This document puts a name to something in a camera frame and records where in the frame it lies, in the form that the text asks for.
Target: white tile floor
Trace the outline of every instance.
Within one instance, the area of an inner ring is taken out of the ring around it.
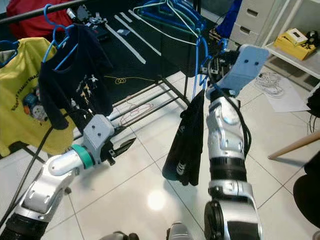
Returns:
[[[183,74],[174,74],[169,80],[183,90]],[[308,95],[301,87],[294,86],[303,98]],[[154,88],[153,93],[160,90],[159,87]],[[191,94],[192,79],[188,84],[189,98]],[[152,103],[156,106],[172,96],[174,94],[164,94]],[[145,97],[147,94],[140,96],[139,101]],[[279,161],[267,158],[272,152],[307,134],[309,114],[275,113],[267,98],[252,83],[243,89],[238,99],[252,134],[252,146],[246,159],[247,178],[259,207],[264,239],[311,240],[319,229],[298,210],[293,198],[293,185],[304,174],[303,165],[320,149],[320,142],[285,154]],[[205,115],[207,106],[208,101],[205,102]],[[124,103],[115,109],[113,115],[129,107]],[[141,240],[164,240],[167,228],[174,221],[181,221],[188,226],[195,240],[204,240],[203,213],[210,199],[206,127],[199,185],[182,186],[179,182],[167,181],[161,174],[181,120],[180,113],[185,107],[181,101],[173,102],[113,139],[117,147],[125,140],[137,137],[131,148],[117,157],[114,166],[105,163],[74,180],[70,186],[72,193],[63,199],[43,239],[98,240],[121,230],[136,232]],[[0,216],[18,185],[20,177],[17,176],[22,175],[29,161],[30,157],[23,152],[0,160]],[[33,175],[39,167],[37,164]]]

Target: black shirt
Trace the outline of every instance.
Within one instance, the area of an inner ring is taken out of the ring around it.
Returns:
[[[76,44],[75,51],[58,70],[54,70]],[[70,117],[81,132],[90,120],[84,117],[83,110],[104,116],[112,112],[112,102],[103,84],[104,74],[111,69],[110,61],[91,30],[75,24],[69,30],[65,46],[42,63],[39,74],[41,102],[55,129],[68,127],[60,109],[73,113]]]

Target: metal frame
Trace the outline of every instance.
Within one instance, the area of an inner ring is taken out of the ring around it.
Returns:
[[[74,7],[74,6],[78,6],[78,5],[81,5],[81,4],[85,4],[85,3],[88,3],[88,2],[94,2],[94,1],[97,1],[97,0],[72,0],[72,1],[68,1],[68,2],[64,2],[64,3],[53,5],[53,6],[51,6],[51,7],[49,7],[47,9],[47,12],[48,13],[53,13],[53,12],[56,12],[56,11],[59,11],[59,10],[67,9],[67,8],[70,8],[70,7]],[[193,1],[193,7],[200,13],[201,12],[201,0],[194,0]],[[6,18],[3,18],[3,19],[0,19],[0,25],[16,23],[16,22],[19,22],[19,21],[22,21],[22,20],[25,20],[25,19],[30,19],[30,18],[41,16],[43,14],[44,14],[44,8],[36,9],[36,10],[25,12],[25,13],[22,13],[22,14],[19,14],[19,15],[15,15],[15,16],[11,16],[11,17],[6,17]],[[190,68],[190,56],[191,56],[191,46],[188,47],[187,75],[185,76],[183,94],[176,87],[174,87],[166,78],[162,77],[162,79],[160,81],[156,81],[153,85],[151,85],[151,86],[149,86],[149,87],[147,87],[145,89],[142,89],[141,91],[139,91],[136,94],[133,94],[133,95],[127,97],[126,99],[123,99],[123,100],[115,103],[113,105],[113,107],[117,107],[117,106],[121,105],[122,103],[125,103],[127,100],[130,100],[130,99],[133,99],[135,97],[138,97],[139,95],[141,95],[143,93],[146,93],[146,92],[152,90],[153,88],[160,86],[161,84],[165,84],[169,89],[166,89],[166,90],[158,93],[157,95],[152,96],[152,97],[148,98],[147,100],[139,103],[135,107],[130,108],[129,110],[126,110],[126,111],[122,112],[121,114],[113,117],[111,119],[111,121],[122,117],[123,115],[131,112],[132,110],[134,110],[136,108],[139,108],[140,106],[142,106],[142,105],[144,105],[146,103],[149,103],[150,101],[152,101],[152,100],[154,100],[154,99],[156,99],[156,98],[158,98],[158,97],[162,96],[163,94],[168,93],[170,91],[173,91],[177,95],[177,97],[174,97],[174,98],[170,99],[169,101],[166,101],[166,102],[162,103],[161,105],[157,106],[156,108],[152,109],[151,111],[148,111],[146,114],[143,114],[141,117],[139,117],[137,119],[132,119],[133,121],[131,121],[130,123],[126,124],[124,127],[129,127],[129,126],[137,123],[138,121],[146,118],[147,116],[153,114],[154,112],[162,109],[163,107],[167,106],[168,104],[170,104],[170,103],[172,103],[172,102],[174,102],[174,101],[176,101],[178,99],[181,99],[188,106],[190,104],[190,101],[187,99],[187,87],[188,87],[188,73],[189,73],[189,68]],[[77,137],[74,138],[74,140],[79,139],[81,137],[82,136],[77,136]],[[31,151],[27,147],[22,147],[22,149],[25,150],[28,154],[30,154],[32,156],[34,156],[34,154],[35,154],[33,151]],[[45,162],[40,157],[37,157],[37,160],[39,160],[41,163]]]

